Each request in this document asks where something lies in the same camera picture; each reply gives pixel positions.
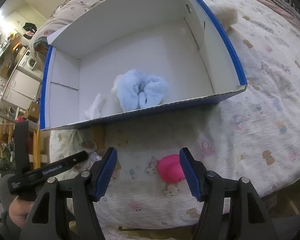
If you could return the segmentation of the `person's left hand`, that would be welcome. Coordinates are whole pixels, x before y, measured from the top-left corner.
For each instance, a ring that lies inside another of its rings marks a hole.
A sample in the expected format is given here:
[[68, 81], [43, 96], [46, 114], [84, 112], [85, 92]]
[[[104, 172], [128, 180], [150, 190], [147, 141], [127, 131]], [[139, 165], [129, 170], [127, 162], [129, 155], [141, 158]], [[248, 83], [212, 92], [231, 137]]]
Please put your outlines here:
[[22, 228], [25, 225], [27, 216], [33, 206], [34, 202], [29, 202], [16, 196], [11, 202], [8, 210], [11, 221], [19, 228]]

